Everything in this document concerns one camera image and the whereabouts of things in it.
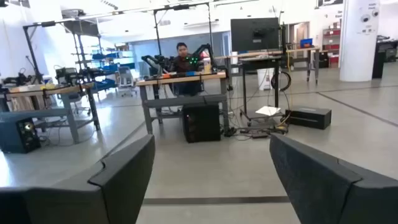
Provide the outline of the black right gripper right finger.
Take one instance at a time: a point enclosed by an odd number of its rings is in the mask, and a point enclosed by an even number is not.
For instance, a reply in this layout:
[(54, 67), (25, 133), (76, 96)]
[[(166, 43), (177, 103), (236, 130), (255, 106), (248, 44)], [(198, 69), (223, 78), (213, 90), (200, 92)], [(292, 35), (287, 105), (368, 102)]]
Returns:
[(281, 134), (269, 151), (301, 223), (397, 223), (397, 180)]

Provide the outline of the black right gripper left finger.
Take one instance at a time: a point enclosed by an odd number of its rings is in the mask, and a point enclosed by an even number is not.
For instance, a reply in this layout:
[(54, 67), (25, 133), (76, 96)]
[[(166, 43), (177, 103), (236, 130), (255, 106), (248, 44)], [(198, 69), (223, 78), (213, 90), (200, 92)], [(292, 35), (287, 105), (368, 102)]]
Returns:
[(3, 187), (1, 223), (135, 223), (154, 157), (146, 135), (55, 185)]

